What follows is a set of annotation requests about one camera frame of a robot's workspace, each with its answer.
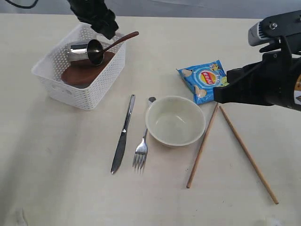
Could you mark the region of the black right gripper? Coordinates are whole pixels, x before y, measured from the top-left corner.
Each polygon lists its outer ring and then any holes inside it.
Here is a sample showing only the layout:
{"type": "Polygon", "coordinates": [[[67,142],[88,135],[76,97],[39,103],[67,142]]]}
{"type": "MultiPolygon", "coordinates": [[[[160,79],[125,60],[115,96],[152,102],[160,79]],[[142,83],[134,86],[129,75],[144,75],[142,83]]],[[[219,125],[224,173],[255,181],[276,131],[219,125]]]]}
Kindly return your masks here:
{"type": "Polygon", "coordinates": [[[240,103],[301,108],[301,36],[280,36],[260,49],[263,62],[227,71],[227,86],[214,87],[214,101],[220,104],[240,103]],[[256,79],[262,74],[268,81],[264,98],[256,79]]]}

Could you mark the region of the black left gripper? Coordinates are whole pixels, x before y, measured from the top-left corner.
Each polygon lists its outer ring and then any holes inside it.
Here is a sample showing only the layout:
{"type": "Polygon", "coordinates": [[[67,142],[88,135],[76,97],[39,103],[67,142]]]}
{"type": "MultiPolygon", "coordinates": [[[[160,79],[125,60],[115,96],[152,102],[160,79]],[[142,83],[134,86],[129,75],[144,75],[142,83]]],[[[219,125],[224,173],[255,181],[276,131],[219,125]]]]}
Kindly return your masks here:
{"type": "Polygon", "coordinates": [[[104,0],[67,0],[71,11],[81,21],[111,40],[118,30],[115,14],[107,8],[104,0]]]}

